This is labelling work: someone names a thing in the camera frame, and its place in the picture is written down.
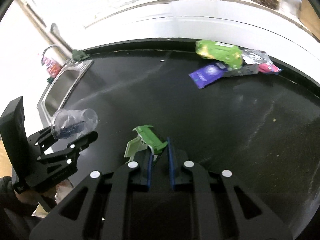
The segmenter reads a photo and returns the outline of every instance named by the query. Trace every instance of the green cloth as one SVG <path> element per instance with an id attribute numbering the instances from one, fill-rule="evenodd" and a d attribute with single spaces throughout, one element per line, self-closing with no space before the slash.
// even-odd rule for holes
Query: green cloth
<path id="1" fill-rule="evenodd" d="M 72 58 L 75 61 L 81 61 L 81 60 L 84 60 L 84 59 L 86 59 L 88 57 L 90 57 L 90 54 L 86 54 L 82 50 L 76 50 L 76 49 L 72 50 Z"/>
<path id="2" fill-rule="evenodd" d="M 47 78 L 47 82 L 48 82 L 49 84 L 52 84 L 53 81 L 54 81 L 54 78 L 52 78 L 52 77 Z"/>

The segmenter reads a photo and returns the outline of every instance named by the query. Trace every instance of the red bottle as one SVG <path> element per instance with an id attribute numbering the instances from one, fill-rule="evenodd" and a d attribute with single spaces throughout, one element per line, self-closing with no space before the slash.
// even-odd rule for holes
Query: red bottle
<path id="1" fill-rule="evenodd" d="M 61 65 L 53 59 L 49 59 L 47 57 L 43 57 L 43 62 L 47 66 L 47 72 L 50 77 L 56 78 L 62 69 Z"/>

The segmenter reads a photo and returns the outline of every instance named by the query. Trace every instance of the stainless steel sink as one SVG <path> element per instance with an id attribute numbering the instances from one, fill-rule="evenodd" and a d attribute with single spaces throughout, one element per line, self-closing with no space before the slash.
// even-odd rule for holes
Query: stainless steel sink
<path id="1" fill-rule="evenodd" d="M 48 125 L 54 113 L 63 107 L 73 88 L 91 64 L 92 60 L 66 64 L 54 79 L 40 103 Z"/>

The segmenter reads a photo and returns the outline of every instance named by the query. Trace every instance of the sink faucet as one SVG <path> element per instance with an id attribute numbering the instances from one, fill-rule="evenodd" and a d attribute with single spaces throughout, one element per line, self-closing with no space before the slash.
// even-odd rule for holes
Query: sink faucet
<path id="1" fill-rule="evenodd" d="M 43 52 L 42 52 L 42 58 L 41 58 L 41 65 L 44 65 L 44 54 L 47 52 L 48 49 L 53 48 L 53 47 L 57 47 L 59 49 L 61 49 L 60 46 L 56 45 L 56 44 L 52 44 L 49 47 L 47 47 Z M 67 60 L 65 62 L 65 64 L 67 63 L 72 63 L 72 59 L 67 57 Z"/>

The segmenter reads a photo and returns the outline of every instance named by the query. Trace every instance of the purple snack packet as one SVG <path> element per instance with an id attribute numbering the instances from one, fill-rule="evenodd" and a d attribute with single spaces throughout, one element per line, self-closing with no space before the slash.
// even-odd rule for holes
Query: purple snack packet
<path id="1" fill-rule="evenodd" d="M 197 87 L 201 89 L 221 78 L 223 73 L 226 71 L 228 71 L 227 68 L 222 70 L 216 65 L 216 63 L 212 63 L 192 72 L 189 76 L 196 83 Z"/>

